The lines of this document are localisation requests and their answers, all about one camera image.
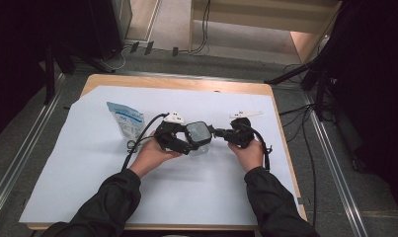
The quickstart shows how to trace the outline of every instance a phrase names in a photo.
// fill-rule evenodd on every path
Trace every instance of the white plastic part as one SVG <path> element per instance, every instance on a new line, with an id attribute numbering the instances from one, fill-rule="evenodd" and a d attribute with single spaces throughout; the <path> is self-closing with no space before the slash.
<path id="1" fill-rule="evenodd" d="M 169 115 L 164 117 L 164 121 L 178 124 L 184 123 L 183 117 L 178 112 L 170 113 Z"/>
<path id="2" fill-rule="evenodd" d="M 263 114 L 263 112 L 261 112 L 261 111 L 258 111 L 258 112 L 255 112 L 255 111 L 250 111 L 250 112 L 239 112 L 239 113 L 236 113 L 236 114 L 233 114 L 233 115 L 230 115 L 230 118 L 231 119 L 238 119 L 238 118 L 247 118 L 247 117 L 251 117 L 251 116 L 259 116 L 259 115 L 262 115 Z"/>

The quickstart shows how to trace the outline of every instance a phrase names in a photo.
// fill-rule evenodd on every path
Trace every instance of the person's right arm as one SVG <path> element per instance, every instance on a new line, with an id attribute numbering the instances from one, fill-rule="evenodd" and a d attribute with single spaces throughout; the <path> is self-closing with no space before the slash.
<path id="1" fill-rule="evenodd" d="M 263 168 L 261 142 L 253 140 L 246 149 L 231 143 L 228 145 L 247 172 L 244 179 L 248 200 L 257 216 L 261 234 L 265 237 L 319 236 L 300 217 L 293 195 L 274 175 Z"/>

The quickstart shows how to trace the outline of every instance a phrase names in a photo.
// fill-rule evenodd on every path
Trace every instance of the black sleeve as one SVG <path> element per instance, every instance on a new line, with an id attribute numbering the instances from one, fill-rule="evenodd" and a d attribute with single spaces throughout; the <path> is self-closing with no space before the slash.
<path id="1" fill-rule="evenodd" d="M 319 236 L 297 212 L 293 195 L 266 171 L 257 167 L 245 175 L 248 200 L 264 237 Z"/>
<path id="2" fill-rule="evenodd" d="M 140 202 L 140 179 L 130 170 L 107 178 L 68 224 L 56 224 L 42 236 L 120 236 Z"/>

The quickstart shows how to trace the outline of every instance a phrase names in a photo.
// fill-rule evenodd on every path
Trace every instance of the blue and white packet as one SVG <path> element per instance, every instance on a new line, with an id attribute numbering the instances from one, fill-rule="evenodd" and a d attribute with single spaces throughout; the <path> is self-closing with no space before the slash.
<path id="1" fill-rule="evenodd" d="M 107 102 L 107 106 L 119 124 L 121 135 L 126 140 L 136 140 L 145 125 L 143 114 L 128 106 L 111 102 Z"/>

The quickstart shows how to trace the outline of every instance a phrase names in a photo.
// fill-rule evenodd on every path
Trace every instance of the white paper sheet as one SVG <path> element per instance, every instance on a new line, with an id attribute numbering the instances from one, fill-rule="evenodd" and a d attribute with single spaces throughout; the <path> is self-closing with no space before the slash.
<path id="1" fill-rule="evenodd" d="M 262 111 L 250 117 L 252 127 L 273 146 L 271 171 L 295 196 L 270 96 L 100 86 L 72 105 L 20 222 L 69 221 L 104 179 L 119 172 L 126 143 L 106 102 L 130 106 L 144 113 L 146 122 L 177 111 L 186 122 L 202 120 L 216 128 L 231 128 L 229 116 L 239 111 Z M 226 142 L 213 138 L 206 154 L 167 161 L 146 175 L 140 205 L 128 223 L 254 226 L 244 175 Z"/>

